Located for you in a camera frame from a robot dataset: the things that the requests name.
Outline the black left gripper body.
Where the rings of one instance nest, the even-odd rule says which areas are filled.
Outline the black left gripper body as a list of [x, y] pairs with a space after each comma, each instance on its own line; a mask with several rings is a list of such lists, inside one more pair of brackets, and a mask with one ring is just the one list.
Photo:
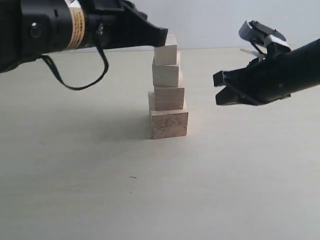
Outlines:
[[148, 15], [129, 0], [82, 0], [85, 34], [81, 48], [94, 48], [97, 40], [103, 49], [150, 45]]

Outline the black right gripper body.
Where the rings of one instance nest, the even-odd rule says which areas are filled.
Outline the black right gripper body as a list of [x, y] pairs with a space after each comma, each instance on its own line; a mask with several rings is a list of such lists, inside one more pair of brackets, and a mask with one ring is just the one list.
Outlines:
[[254, 62], [234, 70], [220, 70], [212, 75], [215, 87], [229, 87], [252, 102], [263, 106], [292, 96], [273, 74], [273, 64]]

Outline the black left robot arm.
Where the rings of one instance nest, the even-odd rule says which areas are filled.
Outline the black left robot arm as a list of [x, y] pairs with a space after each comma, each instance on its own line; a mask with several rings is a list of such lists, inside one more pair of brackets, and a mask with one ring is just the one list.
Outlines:
[[128, 0], [3, 0], [0, 70], [70, 50], [163, 47], [168, 32]]

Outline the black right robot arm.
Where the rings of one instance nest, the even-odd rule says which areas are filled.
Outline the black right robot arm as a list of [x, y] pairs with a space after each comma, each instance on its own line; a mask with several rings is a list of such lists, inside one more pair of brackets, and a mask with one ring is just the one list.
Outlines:
[[278, 43], [267, 47], [264, 59], [254, 58], [245, 67], [213, 74], [218, 106], [262, 106], [291, 97], [320, 84], [320, 41], [291, 50]]

